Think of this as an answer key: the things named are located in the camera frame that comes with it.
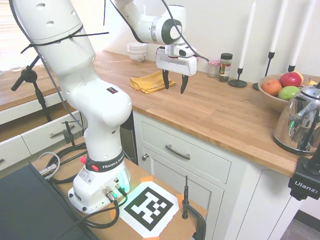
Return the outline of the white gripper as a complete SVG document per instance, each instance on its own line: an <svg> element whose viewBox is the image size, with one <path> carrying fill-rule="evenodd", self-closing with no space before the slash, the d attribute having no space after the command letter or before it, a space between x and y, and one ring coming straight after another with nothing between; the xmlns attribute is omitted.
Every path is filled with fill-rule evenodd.
<svg viewBox="0 0 320 240"><path fill-rule="evenodd" d="M182 75L180 93L183 94L189 76L197 73L197 63L195 53L186 44L170 44L156 50L156 66L162 69L163 82L167 90L170 86L169 72L175 72Z"/></svg>

